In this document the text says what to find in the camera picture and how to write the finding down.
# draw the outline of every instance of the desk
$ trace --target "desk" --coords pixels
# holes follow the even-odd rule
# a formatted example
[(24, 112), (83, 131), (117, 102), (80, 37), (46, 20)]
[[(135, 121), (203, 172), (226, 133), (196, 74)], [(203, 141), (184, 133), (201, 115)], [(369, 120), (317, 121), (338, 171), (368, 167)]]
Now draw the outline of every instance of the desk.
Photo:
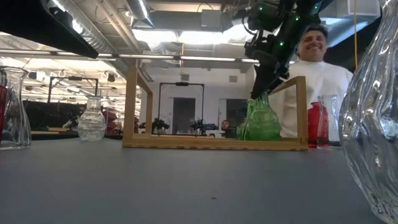
[(0, 223), (382, 223), (338, 151), (122, 149), (34, 141), (0, 151)]

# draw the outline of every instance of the glass bottle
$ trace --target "glass bottle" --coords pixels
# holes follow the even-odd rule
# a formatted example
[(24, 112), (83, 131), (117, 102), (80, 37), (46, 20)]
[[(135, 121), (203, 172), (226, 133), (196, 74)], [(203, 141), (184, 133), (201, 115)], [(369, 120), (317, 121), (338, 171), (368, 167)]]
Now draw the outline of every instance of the glass bottle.
[(340, 139), (338, 137), (337, 95), (318, 96), (319, 125), (317, 148), (338, 149)]
[(239, 127), (236, 130), (236, 138), (238, 140), (244, 140), (246, 126), (248, 125), (250, 115), (253, 111), (253, 106), (254, 106), (254, 100), (252, 100), (252, 99), (248, 100), (248, 112), (246, 113), (246, 119), (244, 120), (244, 122), (241, 125), (239, 125)]
[(82, 141), (100, 141), (105, 135), (105, 117), (101, 112), (101, 97), (87, 96), (87, 107), (79, 119), (78, 134)]
[(254, 100), (253, 111), (246, 125), (245, 141), (277, 141), (280, 125), (275, 111), (269, 106), (268, 94)]
[[(321, 112), (320, 112), (320, 104), (318, 102), (313, 102), (311, 103), (312, 108), (308, 110), (308, 146), (312, 148), (317, 147), (317, 141), (318, 141), (318, 125), (319, 125), (319, 120), (321, 118)], [(323, 113), (327, 114), (328, 112), (326, 111), (325, 107), (323, 108)], [(328, 132), (328, 127), (324, 128), (321, 130), (322, 132)]]
[(398, 0), (379, 3), (379, 30), (341, 106), (340, 139), (373, 213), (398, 223)]
[(30, 146), (30, 124), (22, 103), (22, 86), (28, 72), (0, 66), (0, 149), (24, 149)]

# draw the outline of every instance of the wooden frame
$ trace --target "wooden frame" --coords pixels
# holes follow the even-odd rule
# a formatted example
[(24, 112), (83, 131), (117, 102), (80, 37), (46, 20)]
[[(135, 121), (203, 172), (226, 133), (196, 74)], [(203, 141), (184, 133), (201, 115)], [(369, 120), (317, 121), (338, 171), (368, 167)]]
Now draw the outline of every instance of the wooden frame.
[(213, 139), (202, 136), (156, 136), (152, 134), (134, 134), (134, 116), (136, 107), (136, 85), (147, 93), (146, 133), (152, 132), (153, 92), (142, 78), (136, 67), (131, 67), (127, 77), (126, 109), (124, 113), (123, 147), (159, 148), (159, 149), (237, 149), (237, 150), (276, 150), (306, 151), (308, 149), (307, 97), (305, 77), (295, 77), (273, 93), (296, 86), (297, 96), (297, 133), (298, 138), (280, 141), (238, 141), (233, 139)]

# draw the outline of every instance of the black cable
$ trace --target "black cable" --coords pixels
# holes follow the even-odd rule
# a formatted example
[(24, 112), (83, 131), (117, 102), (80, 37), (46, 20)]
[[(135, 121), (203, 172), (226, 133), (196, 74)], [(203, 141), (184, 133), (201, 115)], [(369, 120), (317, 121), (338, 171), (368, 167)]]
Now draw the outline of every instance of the black cable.
[(242, 25), (243, 25), (244, 30), (246, 30), (246, 32), (248, 32), (248, 33), (251, 34), (251, 35), (255, 35), (255, 33), (251, 32), (251, 31), (244, 25), (244, 18), (245, 18), (245, 16), (242, 17)]
[(202, 2), (202, 3), (199, 4), (198, 9), (197, 9), (197, 12), (199, 12), (200, 6), (203, 5), (203, 4), (208, 5), (208, 6), (210, 7), (211, 10), (214, 10), (214, 9), (213, 9), (213, 6), (211, 6), (210, 4), (208, 4), (208, 3), (206, 3), (206, 2)]

